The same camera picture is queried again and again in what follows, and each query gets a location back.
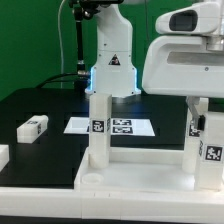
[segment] white base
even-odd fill
[[[74,190],[0,188],[0,215],[224,223],[224,189],[194,191],[182,151],[111,148],[110,158],[92,169],[86,150]]]

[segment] white paper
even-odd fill
[[[71,117],[64,134],[89,134],[89,118]],[[150,120],[111,119],[111,135],[155,136]]]

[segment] black tabletop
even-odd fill
[[[212,101],[210,110],[223,110],[222,103]],[[111,144],[183,150],[186,114],[185,97],[143,93],[137,102],[113,104],[113,118],[150,119],[156,136],[112,136]],[[34,115],[48,116],[47,131],[33,144],[17,143],[16,128]],[[89,101],[74,90],[20,89],[2,100],[0,144],[9,145],[10,162],[0,172],[0,186],[74,188],[74,178],[88,146],[88,135],[63,132],[70,117],[88,116]],[[32,218],[21,220],[32,222]],[[51,221],[43,219],[40,223],[75,223],[69,219]],[[11,222],[15,220],[1,217],[1,223]]]

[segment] green wall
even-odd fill
[[[46,78],[60,74],[57,14],[61,0],[0,1],[0,100],[16,89],[35,87]],[[158,35],[156,18],[191,4],[189,0],[151,0],[148,3],[150,42]],[[144,5],[121,5],[122,14],[134,27],[133,64],[139,71],[139,86],[147,48]],[[62,11],[65,72],[76,69],[76,36],[71,9]],[[96,60],[96,22],[84,22],[84,50],[88,68]]]

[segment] white post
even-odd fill
[[[207,112],[208,98],[200,98],[200,102],[196,105],[196,109],[199,115]],[[194,128],[191,121],[192,114],[190,110],[188,110],[182,169],[187,173],[193,174],[195,172],[197,154],[200,145],[200,131]]]
[[[93,168],[109,165],[112,96],[93,94],[90,97],[89,161]]]
[[[85,92],[111,94],[122,102],[141,93],[136,87],[137,70],[131,56],[133,28],[121,15],[118,5],[100,10],[96,14],[97,62],[91,70],[91,85]]]
[[[224,114],[205,113],[205,128],[195,170],[195,190],[221,190],[224,161]]]

